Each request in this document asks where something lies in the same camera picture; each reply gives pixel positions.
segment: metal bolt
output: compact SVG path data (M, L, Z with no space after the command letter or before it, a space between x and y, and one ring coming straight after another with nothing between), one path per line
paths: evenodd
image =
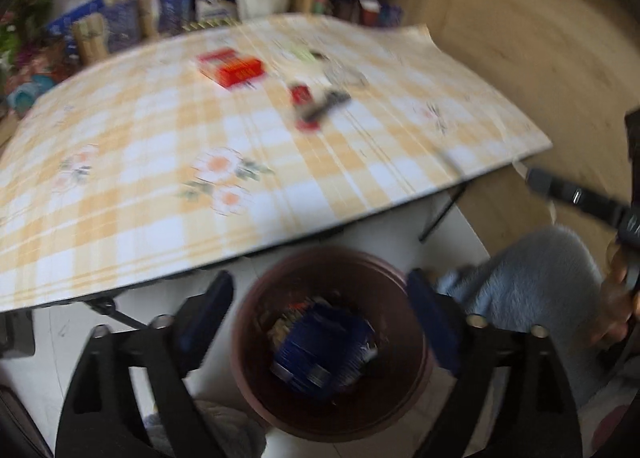
M471 314L466 316L466 323L474 328L486 328L489 323L481 315Z
M547 330L544 326L540 326L539 324L534 324L531 327L531 335L537 337L538 339L545 339L549 337L549 330Z
M152 328L167 328L174 323L174 316L169 314L162 314L151 321Z
M98 324L98 326L94 327L91 331L91 337L94 339L99 339L100 337L104 337L105 335L109 335L111 333L111 328L109 328L106 324Z

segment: fabric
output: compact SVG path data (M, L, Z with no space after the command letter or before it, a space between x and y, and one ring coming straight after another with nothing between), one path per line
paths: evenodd
M580 407L604 385L598 349L582 342L596 318L601 282L580 238L551 227L525 236L480 266L443 276L436 290L498 328L547 328Z
M197 71L228 47L268 74L226 90ZM352 100L301 132L295 76ZM549 146L424 27L274 16L141 46L42 96L0 160L0 311L288 242Z
M195 404L226 458L262 456L267 439L264 429L255 420L242 411L205 400L196 400ZM154 449L175 456L157 413L145 418L145 428Z

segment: flower pattern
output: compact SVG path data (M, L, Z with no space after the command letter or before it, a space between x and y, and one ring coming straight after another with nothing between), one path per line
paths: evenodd
M64 193L76 184L86 183L97 153L98 146L87 144L76 154L65 158L60 163L60 171L54 178L53 192Z
M443 115L437 104L427 102L426 107L422 108L421 113L430 125L433 125L435 131L440 136L446 136L457 129L455 121Z
M197 170L196 178L209 183L219 183L235 174L241 163L242 156L237 151L216 148L200 155L193 168Z
M233 180L260 180L260 175L273 173L265 165L242 157L229 148L214 148L199 155L192 166L195 178L184 182L179 196L196 202L200 196L210 200L210 206L223 216L244 213L251 203L251 193Z
M211 207L218 214L242 214L251 200L247 189L238 185L220 185L213 190Z

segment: pink flower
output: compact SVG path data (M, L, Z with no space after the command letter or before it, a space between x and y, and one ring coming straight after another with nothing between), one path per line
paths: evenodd
M14 13L8 10L2 15L2 18L0 18L0 24L9 24L13 20L14 20Z

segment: table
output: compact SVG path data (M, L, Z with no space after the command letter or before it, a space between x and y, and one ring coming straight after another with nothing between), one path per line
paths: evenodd
M268 74L218 86L193 60L224 47ZM292 80L352 101L299 131ZM295 240L549 147L425 27L289 15L142 46L42 96L0 160L0 311Z

